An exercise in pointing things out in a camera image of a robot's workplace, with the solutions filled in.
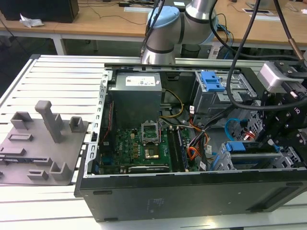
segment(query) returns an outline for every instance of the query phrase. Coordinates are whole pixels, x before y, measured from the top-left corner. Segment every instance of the green motherboard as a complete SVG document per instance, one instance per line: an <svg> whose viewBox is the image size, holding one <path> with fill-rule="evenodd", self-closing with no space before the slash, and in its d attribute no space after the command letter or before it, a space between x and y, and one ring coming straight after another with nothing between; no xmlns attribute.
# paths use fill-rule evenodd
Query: green motherboard
<svg viewBox="0 0 307 230"><path fill-rule="evenodd" d="M117 129L114 154L111 157L105 157L101 154L100 166L104 168L103 174L126 173L123 166L167 166L172 172L167 132L166 128L159 129L159 144L147 143L143 145L141 128ZM186 146L190 142L189 131L183 128L180 130L180 135L186 154ZM156 136L155 129L148 129L144 132L145 138L155 138ZM194 171L196 168L190 165L189 170Z"/></svg>

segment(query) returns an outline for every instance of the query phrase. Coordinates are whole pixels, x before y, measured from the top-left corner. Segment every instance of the wooden desk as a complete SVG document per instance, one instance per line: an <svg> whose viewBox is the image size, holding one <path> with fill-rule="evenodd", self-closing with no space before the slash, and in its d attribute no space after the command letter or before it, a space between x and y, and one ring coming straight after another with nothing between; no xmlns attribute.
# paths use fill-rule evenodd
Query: wooden desk
<svg viewBox="0 0 307 230"><path fill-rule="evenodd" d="M74 22L58 23L55 27L55 33L145 37L147 15L147 13L141 12L125 12L124 7L114 4L102 7L87 7L86 4L82 4Z"/></svg>
<svg viewBox="0 0 307 230"><path fill-rule="evenodd" d="M242 41L250 21L251 14L238 12L242 11L243 8L250 9L245 2L245 0L239 0L237 3L229 3L229 1L219 0L215 7L217 13L225 14L228 30L234 34L235 42ZM307 9L307 4L302 2L291 2L291 4L297 8L299 12L293 12L289 8L283 8L283 15L292 37L296 40L297 44L300 46L307 46L307 15L301 13L301 9ZM219 15L219 20L224 24L224 17L222 15ZM247 43L287 45L288 39L281 22L255 20L249 33Z"/></svg>
<svg viewBox="0 0 307 230"><path fill-rule="evenodd" d="M248 8L246 0L239 0L232 5L238 10ZM90 40L112 40L112 41L137 41L141 42L144 38L145 24L147 13L125 12L123 7L117 5L103 7L87 7L87 0L79 0L83 3L80 6L79 14L73 23L52 23L44 22L45 26L28 28L24 27L18 21L7 21L2 15L3 22L15 36L27 37L47 37L52 38L57 53L65 55L65 46L62 39L90 39ZM245 33L246 27L250 20L250 14L238 12L229 5L227 0L219 0L216 5L217 13L224 13L227 18L228 29L234 34L233 46L238 46ZM288 27L296 42L302 50L307 50L307 15L300 12L301 9L307 8L306 4L301 2L291 2L299 12L292 12L288 8L283 9ZM121 16L134 24L120 17L102 17L100 16ZM219 16L219 20L224 24L224 18ZM0 24L0 35L10 35ZM210 58L216 58L221 43L214 38L212 42ZM291 49L288 44L281 22L258 21L254 22L250 35L246 41L245 47L271 48L271 49Z"/></svg>

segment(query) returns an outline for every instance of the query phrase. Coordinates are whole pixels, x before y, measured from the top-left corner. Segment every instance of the desk leg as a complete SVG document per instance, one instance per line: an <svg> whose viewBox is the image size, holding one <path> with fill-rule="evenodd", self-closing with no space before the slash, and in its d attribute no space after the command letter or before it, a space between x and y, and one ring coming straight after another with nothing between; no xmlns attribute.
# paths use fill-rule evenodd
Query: desk leg
<svg viewBox="0 0 307 230"><path fill-rule="evenodd" d="M99 46L98 46L98 41L97 41L97 40L94 40L94 41L93 41L93 48L94 48L94 52L97 52L97 51L98 51Z"/></svg>
<svg viewBox="0 0 307 230"><path fill-rule="evenodd" d="M67 55L63 39L56 37L53 42L58 55Z"/></svg>
<svg viewBox="0 0 307 230"><path fill-rule="evenodd" d="M208 59L217 59L217 55L219 54L220 48L221 48L221 43L212 42L212 47Z"/></svg>

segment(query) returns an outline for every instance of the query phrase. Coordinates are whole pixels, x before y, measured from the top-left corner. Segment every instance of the table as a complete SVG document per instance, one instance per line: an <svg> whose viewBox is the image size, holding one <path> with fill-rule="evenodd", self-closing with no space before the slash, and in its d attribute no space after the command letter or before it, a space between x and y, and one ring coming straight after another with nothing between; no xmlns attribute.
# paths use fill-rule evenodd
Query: table
<svg viewBox="0 0 307 230"><path fill-rule="evenodd" d="M224 13L227 17L228 29L234 34L234 46L238 46L250 20L247 13L236 11L232 6L228 6L229 1L219 0L216 5L218 13ZM241 11L247 8L245 0L232 3L233 6ZM292 2L294 7L299 10L307 8L301 2ZM99 18L93 9L101 16L118 15L130 20L133 24L119 17ZM307 50L307 15L292 12L290 9L283 9L290 31L302 50ZM58 55L65 55L65 45L63 39L90 39L90 40L112 40L112 41L134 41L141 42L144 38L147 13L124 12L123 7L117 5L105 7L80 7L78 16L73 23L51 23L46 22L43 27L24 27L18 21L7 21L1 16L3 22L15 36L25 37L44 37L52 38ZM10 36L2 24L0 24L0 35ZM216 58L221 44L215 38L212 42L210 58ZM291 49L280 22L255 21L250 36L245 47L271 48L271 49Z"/></svg>
<svg viewBox="0 0 307 230"><path fill-rule="evenodd" d="M227 18L227 27L234 34L233 46L238 47L248 23L250 21L250 13L242 12L242 9L249 9L245 4L245 0L239 0L237 3L229 3L227 1L218 1L216 4L216 12L225 14ZM283 15L292 34L301 50L307 50L307 15L301 13L301 9L307 9L307 4L302 2L291 2L291 4L299 10L293 12L289 8L283 8ZM224 17L219 15L219 21L224 24ZM213 49L221 47L221 43L213 40ZM269 48L269 49L292 49L288 43L288 39L283 30L281 22L260 21L255 20L253 27L249 33L244 47L250 48Z"/></svg>
<svg viewBox="0 0 307 230"><path fill-rule="evenodd" d="M62 119L78 114L92 122L104 63L140 63L138 57L41 56L30 59L0 99L0 142L12 125L16 111L29 111L39 117L34 105L40 99L50 100L52 111ZM177 64L231 65L230 60L177 58ZM238 61L237 66L251 67L257 74L263 61ZM87 134L82 147L89 142ZM70 229L83 230L156 230L156 229L306 229L307 193L303 193L272 213L224 215L211 217L139 220L96 223L82 198L73 196L70 186L0 185L0 229Z"/></svg>

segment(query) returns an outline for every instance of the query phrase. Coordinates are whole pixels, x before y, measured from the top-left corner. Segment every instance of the yellow wire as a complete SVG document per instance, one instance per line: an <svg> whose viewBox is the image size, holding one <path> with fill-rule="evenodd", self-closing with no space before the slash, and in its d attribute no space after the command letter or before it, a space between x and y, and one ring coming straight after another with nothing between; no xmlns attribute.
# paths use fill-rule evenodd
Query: yellow wire
<svg viewBox="0 0 307 230"><path fill-rule="evenodd" d="M160 116L160 117L161 117L161 118L174 118L174 117L180 116L180 115L182 114L182 112L183 112L183 105L184 105L184 104L182 103L181 99L180 99L173 91L167 90L167 89L165 89L165 91L170 92L174 97L176 97L176 98L178 99L178 101L179 101L180 104L181 104L181 109L180 109L179 113L177 113L177 114L175 114L175 115Z"/></svg>

